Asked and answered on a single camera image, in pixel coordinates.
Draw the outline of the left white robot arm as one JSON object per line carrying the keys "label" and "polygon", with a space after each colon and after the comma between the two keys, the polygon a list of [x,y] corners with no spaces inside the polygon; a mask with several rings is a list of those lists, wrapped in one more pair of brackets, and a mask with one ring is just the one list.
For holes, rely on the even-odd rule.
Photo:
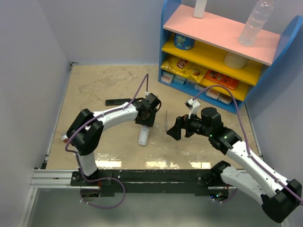
{"label": "left white robot arm", "polygon": [[114,126],[134,121],[141,125],[138,145],[146,146],[150,128],[153,127],[161,101],[153,93],[143,98],[119,99],[116,107],[99,112],[83,109],[66,132],[66,151],[76,155],[82,170],[81,179],[86,185],[98,181],[98,167],[94,151],[102,133]]}

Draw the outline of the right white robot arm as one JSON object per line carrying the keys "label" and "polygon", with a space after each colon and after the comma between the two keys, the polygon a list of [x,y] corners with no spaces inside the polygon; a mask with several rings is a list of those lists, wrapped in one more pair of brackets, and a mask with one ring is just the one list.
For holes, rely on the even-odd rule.
{"label": "right white robot arm", "polygon": [[216,108],[202,109],[201,117],[193,113],[177,117],[167,134],[180,140],[182,130],[186,138],[193,134],[207,137],[216,150],[240,164],[247,176],[220,162],[212,168],[212,183],[226,183],[246,193],[274,222],[282,223],[302,203],[302,185],[296,179],[288,180],[252,152],[241,136],[224,126]]}

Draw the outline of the white remote control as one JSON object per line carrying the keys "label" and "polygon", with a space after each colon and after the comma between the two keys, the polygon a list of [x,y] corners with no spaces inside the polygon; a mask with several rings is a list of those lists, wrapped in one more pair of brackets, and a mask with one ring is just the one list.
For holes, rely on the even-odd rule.
{"label": "white remote control", "polygon": [[139,139],[138,139],[138,145],[140,146],[146,146],[148,136],[150,132],[150,127],[148,126],[142,126],[139,134]]}

